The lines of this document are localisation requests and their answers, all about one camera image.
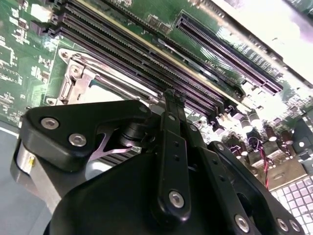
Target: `capacitor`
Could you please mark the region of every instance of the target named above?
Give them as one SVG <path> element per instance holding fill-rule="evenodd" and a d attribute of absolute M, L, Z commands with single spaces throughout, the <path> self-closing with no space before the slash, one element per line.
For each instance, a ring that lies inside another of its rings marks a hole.
<path fill-rule="evenodd" d="M 267 126 L 265 128 L 265 132 L 266 132 L 266 134 L 268 136 L 268 140 L 269 141 L 273 142 L 273 141 L 277 140 L 277 136 L 276 136 L 276 134 L 275 134 L 275 132 L 274 132 L 274 130 L 273 130 L 273 128 L 271 126 Z"/>
<path fill-rule="evenodd" d="M 286 144 L 286 145 L 292 145 L 293 144 L 290 131 L 288 131 L 288 130 L 282 131 L 281 136 L 282 136 L 282 141 L 284 144 Z"/>
<path fill-rule="evenodd" d="M 252 126 L 255 126 L 256 128 L 258 129 L 261 129 L 263 124 L 262 124 L 262 121 L 260 120 L 258 114 L 256 113 L 255 110 L 253 110 L 252 112 L 250 112 L 248 114 L 248 117 L 249 117 L 249 120 L 250 120 L 250 123 Z"/>
<path fill-rule="evenodd" d="M 237 159 L 241 158 L 239 139 L 236 136 L 231 136 L 229 140 L 226 141 L 225 145 L 235 155 Z"/>
<path fill-rule="evenodd" d="M 241 150 L 241 156 L 245 157 L 248 155 L 248 151 L 246 149 L 246 144 L 245 142 L 241 141 L 239 142 L 239 147 L 240 147 L 240 150 Z"/>
<path fill-rule="evenodd" d="M 251 123 L 246 115 L 240 120 L 240 123 L 245 133 L 249 133 L 252 131 L 253 127 L 251 126 Z"/>
<path fill-rule="evenodd" d="M 250 133 L 246 135 L 248 139 L 249 146 L 255 151 L 259 151 L 260 147 L 262 146 L 261 136 L 260 133 L 253 129 Z"/>
<path fill-rule="evenodd" d="M 296 153 L 295 153 L 295 151 L 294 151 L 293 146 L 292 146 L 292 145 L 287 145 L 286 148 L 287 148 L 287 150 L 288 150 L 288 152 L 289 152 L 289 154 L 290 154 L 290 159 L 292 159 L 293 157 L 295 157 Z"/>

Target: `metal cylinder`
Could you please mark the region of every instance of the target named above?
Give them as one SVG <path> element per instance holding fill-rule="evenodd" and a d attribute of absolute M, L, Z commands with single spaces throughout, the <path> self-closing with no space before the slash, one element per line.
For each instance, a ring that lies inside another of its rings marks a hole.
<path fill-rule="evenodd" d="M 282 141 L 285 145 L 293 144 L 290 131 L 288 130 L 282 131 L 281 136 L 282 136 Z"/>
<path fill-rule="evenodd" d="M 271 126 L 267 126 L 265 128 L 266 135 L 268 136 L 268 140 L 273 142 L 277 140 L 277 136 Z"/>
<path fill-rule="evenodd" d="M 249 121 L 249 119 L 248 119 L 247 116 L 245 116 L 244 118 L 242 118 L 242 119 L 240 120 L 240 123 L 241 123 L 241 127 L 243 128 L 243 131 L 244 131 L 245 133 L 249 133 L 249 132 L 252 131 L 253 127 L 251 126 L 251 123 L 250 123 L 250 121 Z"/>
<path fill-rule="evenodd" d="M 291 156 L 290 158 L 295 157 L 296 153 L 294 151 L 293 146 L 292 145 L 287 145 L 286 148 L 287 148 L 287 150 L 288 150 L 288 152 L 289 152 L 289 154 Z"/>
<path fill-rule="evenodd" d="M 236 136 L 232 136 L 226 143 L 225 145 L 227 148 L 235 155 L 237 159 L 241 158 L 241 148 L 240 148 L 240 143 L 239 139 Z"/>
<path fill-rule="evenodd" d="M 262 128 L 262 121 L 260 120 L 258 114 L 256 113 L 256 111 L 252 111 L 249 115 L 249 120 L 252 126 L 255 126 L 259 129 Z"/>
<path fill-rule="evenodd" d="M 245 157 L 248 155 L 248 150 L 246 149 L 246 144 L 245 142 L 241 141 L 239 142 L 239 147 L 241 150 L 241 156 Z"/>

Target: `integrated circuit chip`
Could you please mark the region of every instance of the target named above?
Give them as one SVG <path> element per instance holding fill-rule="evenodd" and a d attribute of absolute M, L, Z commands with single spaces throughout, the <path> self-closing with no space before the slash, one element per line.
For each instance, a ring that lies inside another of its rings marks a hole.
<path fill-rule="evenodd" d="M 148 16 L 147 21 L 154 28 L 158 28 L 158 26 L 160 25 L 160 21 L 152 15 Z"/>
<path fill-rule="evenodd" d="M 24 30 L 28 29 L 27 23 L 21 19 L 19 19 L 19 27 L 21 27 Z"/>
<path fill-rule="evenodd" d="M 160 29 L 161 32 L 165 34 L 168 34 L 169 32 L 172 31 L 172 29 L 169 26 L 167 26 L 165 23 L 161 23 L 158 28 Z"/>

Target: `dimm slot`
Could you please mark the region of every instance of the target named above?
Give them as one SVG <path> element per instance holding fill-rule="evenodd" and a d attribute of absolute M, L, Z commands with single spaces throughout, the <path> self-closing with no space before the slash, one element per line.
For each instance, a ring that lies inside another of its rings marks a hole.
<path fill-rule="evenodd" d="M 103 18 L 101 18 L 101 16 L 95 13 L 93 13 L 93 15 L 90 15 L 91 14 L 90 9 L 82 6 L 77 2 L 75 4 L 74 3 L 66 4 L 65 8 L 68 9 L 74 15 L 77 15 L 80 19 L 87 21 L 88 23 L 102 30 L 103 33 L 108 34 L 111 37 L 114 37 L 114 39 L 118 40 L 120 43 L 128 47 L 132 47 L 133 49 L 140 50 L 140 53 L 142 53 L 147 58 L 152 59 L 154 62 L 158 62 L 160 66 L 163 66 L 164 69 L 167 69 L 173 75 L 177 76 L 180 79 L 184 79 L 186 82 L 190 83 L 190 85 L 196 88 L 197 90 L 200 90 L 206 95 L 222 103 L 223 97 L 215 90 L 205 86 L 197 78 L 194 78 L 191 74 L 182 70 L 178 66 L 171 64 L 168 60 L 166 60 L 166 58 L 157 54 L 155 51 L 151 50 L 147 46 L 144 47 L 143 44 L 138 42 L 136 39 L 131 38 L 130 35 L 121 31 L 112 23 L 104 20 Z"/>
<path fill-rule="evenodd" d="M 63 17 L 63 23 L 73 28 L 74 30 L 76 29 L 77 32 L 87 35 L 94 42 L 102 45 L 103 47 L 106 47 L 110 51 L 114 52 L 116 55 L 124 57 L 137 67 L 141 67 L 148 73 L 154 75 L 154 77 L 166 77 L 171 80 L 171 85 L 184 86 L 185 90 L 189 90 L 189 93 L 193 93 L 193 95 L 197 97 L 197 99 L 205 102 L 206 106 L 209 107 L 211 110 L 213 110 L 214 107 L 217 105 L 216 101 L 190 88 L 187 82 L 183 80 L 180 81 L 179 79 L 174 78 L 171 73 L 168 73 L 161 68 L 157 68 L 155 64 L 147 60 L 144 56 L 138 54 L 136 51 L 130 51 L 126 48 L 122 48 L 121 45 L 117 44 L 114 40 L 105 38 L 103 34 L 97 32 L 94 28 L 89 27 L 88 25 L 83 23 L 82 20 L 76 22 L 77 24 L 75 24 L 73 17 L 69 14 L 66 14 L 66 16 L 64 15 Z"/>
<path fill-rule="evenodd" d="M 260 69 L 256 64 L 245 58 L 238 51 L 220 40 L 213 32 L 196 20 L 182 13 L 177 21 L 176 28 L 189 36 L 192 40 L 204 47 L 210 53 L 242 74 L 251 84 L 258 86 L 265 92 L 274 95 L 283 90 L 271 75 Z"/>
<path fill-rule="evenodd" d="M 89 4 L 88 3 L 84 3 L 82 0 L 62 0 L 62 3 L 65 3 L 65 2 L 72 3 L 72 4 L 75 4 L 75 5 L 84 6 L 85 8 L 89 9 L 89 7 L 87 7 L 87 5 L 89 6 Z M 192 61 L 193 64 L 197 65 L 198 68 L 192 66 L 192 68 L 193 68 L 192 70 L 195 70 L 197 73 L 201 74 L 202 76 L 204 76 L 206 78 L 209 77 L 210 79 L 207 79 L 209 81 L 209 83 L 212 83 L 212 81 L 214 81 L 215 79 L 210 77 L 207 72 L 209 72 L 209 73 L 213 74 L 215 77 L 219 78 L 220 80 L 216 84 L 214 84 L 213 86 L 212 85 L 208 85 L 205 80 L 199 79 L 199 78 L 197 78 L 197 80 L 195 82 L 200 83 L 203 86 L 205 86 L 206 89 L 209 89 L 210 92 L 212 92 L 214 95 L 221 96 L 221 93 L 222 93 L 223 94 L 222 96 L 227 96 L 229 99 L 232 100 L 232 102 L 235 102 L 235 103 L 239 104 L 240 96 L 238 96 L 238 94 L 241 94 L 242 90 L 239 87 L 237 87 L 237 86 L 233 86 L 232 83 L 228 83 L 227 79 L 221 78 L 220 74 L 217 74 L 210 67 L 210 65 L 205 63 L 199 57 L 197 57 L 196 55 L 192 54 L 187 49 L 181 47 L 179 44 L 177 44 L 172 39 L 170 39 L 170 38 L 164 36 L 163 34 L 159 33 L 157 30 L 155 30 L 153 27 L 151 27 L 145 21 L 143 21 L 142 19 L 138 18 L 137 16 L 135 16 L 133 13 L 131 13 L 127 9 L 122 8 L 120 5 L 114 3 L 114 2 L 112 2 L 110 0 L 93 0 L 92 2 L 94 4 L 96 4 L 97 7 L 100 7 L 102 9 L 110 8 L 111 10 L 113 10 L 113 11 L 119 13 L 120 15 L 128 18 L 131 22 L 133 22 L 134 24 L 138 25 L 143 30 L 148 32 L 150 35 L 155 37 L 156 41 L 158 41 L 158 40 L 164 41 L 169 47 L 171 47 L 173 49 L 173 50 L 168 49 L 170 52 L 173 52 L 173 54 L 176 54 L 179 57 L 180 57 L 180 55 L 182 55 L 185 58 L 190 59 L 190 61 Z"/>
<path fill-rule="evenodd" d="M 31 24 L 30 28 L 36 27 L 34 23 Z M 187 96 L 186 106 L 192 108 L 194 111 L 199 112 L 203 115 L 209 115 L 211 113 L 211 108 L 208 107 L 208 101 L 201 100 L 197 97 L 198 94 L 191 94 L 190 90 L 186 86 L 182 86 L 180 84 L 169 84 L 168 82 L 160 79 L 160 77 L 154 77 L 152 74 L 146 72 L 140 67 L 136 67 L 134 65 L 130 65 L 129 61 L 125 60 L 124 58 L 118 55 L 112 55 L 112 52 L 105 49 L 104 47 L 95 47 L 89 37 L 86 37 L 82 34 L 78 34 L 77 31 L 74 31 L 65 25 L 55 26 L 54 29 L 49 30 L 49 34 L 52 37 L 55 36 L 64 36 L 73 42 L 77 43 L 78 45 L 84 47 L 88 51 L 92 53 L 95 58 L 103 61 L 104 63 L 108 63 L 114 69 L 119 70 L 120 72 L 124 72 L 121 70 L 121 64 L 123 67 L 127 67 L 128 72 L 132 71 L 134 76 L 140 76 L 139 80 L 145 79 L 149 81 L 150 86 L 156 87 L 156 84 L 159 86 L 159 90 L 164 92 L 167 88 L 174 88 L 178 92 L 183 93 Z"/>

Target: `screw hole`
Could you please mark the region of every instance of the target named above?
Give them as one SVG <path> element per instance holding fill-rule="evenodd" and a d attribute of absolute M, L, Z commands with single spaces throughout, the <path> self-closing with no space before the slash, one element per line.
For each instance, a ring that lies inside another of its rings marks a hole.
<path fill-rule="evenodd" d="M 222 182 L 225 182 L 225 178 L 224 178 L 222 175 L 220 175 L 220 180 L 221 180 Z"/>
<path fill-rule="evenodd" d="M 172 121 L 175 121 L 175 120 L 176 120 L 176 118 L 175 118 L 174 116 L 172 116 L 172 115 L 169 115 L 168 117 L 169 117 L 170 120 L 172 120 Z"/>
<path fill-rule="evenodd" d="M 62 52 L 61 56 L 64 57 L 64 58 L 68 58 L 68 53 L 67 52 Z"/>

